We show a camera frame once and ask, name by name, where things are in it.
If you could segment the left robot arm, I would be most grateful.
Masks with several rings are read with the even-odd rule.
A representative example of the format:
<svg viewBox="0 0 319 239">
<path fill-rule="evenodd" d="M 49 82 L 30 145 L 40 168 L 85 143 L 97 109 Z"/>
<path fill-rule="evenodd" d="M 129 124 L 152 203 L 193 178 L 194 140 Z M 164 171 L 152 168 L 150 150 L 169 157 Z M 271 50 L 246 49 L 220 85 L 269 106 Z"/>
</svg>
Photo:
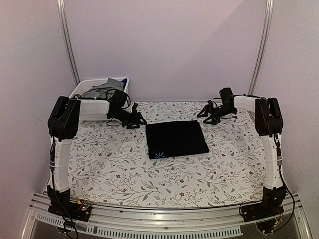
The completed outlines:
<svg viewBox="0 0 319 239">
<path fill-rule="evenodd" d="M 127 112 L 110 103 L 106 121 L 79 121 L 81 102 L 60 97 L 49 118 L 51 136 L 48 195 L 63 216 L 70 199 L 138 206 L 154 187 L 138 163 L 145 153 L 146 121 L 133 104 Z"/>
</svg>

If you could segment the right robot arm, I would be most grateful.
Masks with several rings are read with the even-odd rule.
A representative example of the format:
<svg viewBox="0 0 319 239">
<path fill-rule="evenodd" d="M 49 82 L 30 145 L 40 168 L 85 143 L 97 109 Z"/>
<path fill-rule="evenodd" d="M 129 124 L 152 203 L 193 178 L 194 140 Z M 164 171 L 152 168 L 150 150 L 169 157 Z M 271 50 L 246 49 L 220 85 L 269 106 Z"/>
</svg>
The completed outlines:
<svg viewBox="0 0 319 239">
<path fill-rule="evenodd" d="M 205 124 L 217 125 L 223 116 L 236 114 L 238 109 L 244 109 L 255 114 L 255 130 L 261 137 L 265 151 L 266 181 L 263 187 L 262 202 L 258 205 L 258 213 L 268 217 L 282 204 L 286 195 L 283 180 L 281 138 L 283 118 L 277 98 L 265 98 L 253 95 L 234 95 L 222 93 L 222 105 L 214 106 L 212 100 L 197 114 L 205 117 Z"/>
</svg>

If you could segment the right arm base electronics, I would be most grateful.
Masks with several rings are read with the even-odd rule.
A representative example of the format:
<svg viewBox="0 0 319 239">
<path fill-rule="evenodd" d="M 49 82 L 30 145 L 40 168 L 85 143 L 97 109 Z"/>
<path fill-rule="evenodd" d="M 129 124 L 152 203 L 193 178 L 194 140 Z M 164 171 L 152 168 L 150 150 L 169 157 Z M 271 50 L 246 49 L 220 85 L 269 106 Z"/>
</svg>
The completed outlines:
<svg viewBox="0 0 319 239">
<path fill-rule="evenodd" d="M 244 222 L 261 220 L 256 223 L 256 227 L 263 234 L 273 233 L 277 229 L 284 212 L 282 206 L 266 209 L 261 203 L 253 201 L 245 202 L 250 202 L 250 204 L 241 203 L 239 206 L 239 214 Z"/>
</svg>

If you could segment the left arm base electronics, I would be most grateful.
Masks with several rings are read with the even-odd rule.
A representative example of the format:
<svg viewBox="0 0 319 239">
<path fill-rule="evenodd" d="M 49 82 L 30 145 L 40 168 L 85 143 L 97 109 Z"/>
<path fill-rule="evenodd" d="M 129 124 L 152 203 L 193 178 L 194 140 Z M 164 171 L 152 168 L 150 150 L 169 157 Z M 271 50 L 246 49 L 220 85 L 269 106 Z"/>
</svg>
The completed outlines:
<svg viewBox="0 0 319 239">
<path fill-rule="evenodd" d="M 48 211 L 58 216 L 71 217 L 75 220 L 88 222 L 91 216 L 92 204 L 84 202 L 62 202 L 51 200 Z"/>
</svg>

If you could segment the grey garment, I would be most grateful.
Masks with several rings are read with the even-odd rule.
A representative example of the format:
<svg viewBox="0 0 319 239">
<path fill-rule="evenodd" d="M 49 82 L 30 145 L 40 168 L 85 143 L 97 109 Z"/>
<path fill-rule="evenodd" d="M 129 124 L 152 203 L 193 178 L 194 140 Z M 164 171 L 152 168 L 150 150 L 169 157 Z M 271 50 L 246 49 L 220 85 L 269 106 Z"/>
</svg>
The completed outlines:
<svg viewBox="0 0 319 239">
<path fill-rule="evenodd" d="M 81 97 L 107 99 L 113 95 L 115 89 L 123 91 L 124 88 L 125 85 L 123 85 L 123 82 L 113 78 L 108 78 L 106 83 L 93 86 L 91 89 L 84 92 Z"/>
</svg>

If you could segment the black t-shirt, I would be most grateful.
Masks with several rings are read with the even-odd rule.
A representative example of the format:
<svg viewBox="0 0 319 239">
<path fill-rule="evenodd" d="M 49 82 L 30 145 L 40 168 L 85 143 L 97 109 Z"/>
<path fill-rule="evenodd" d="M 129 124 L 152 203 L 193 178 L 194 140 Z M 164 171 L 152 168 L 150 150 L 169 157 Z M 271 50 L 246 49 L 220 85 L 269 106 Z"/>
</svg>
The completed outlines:
<svg viewBox="0 0 319 239">
<path fill-rule="evenodd" d="M 149 159 L 209 152 L 200 123 L 196 120 L 148 124 L 145 133 Z"/>
</svg>

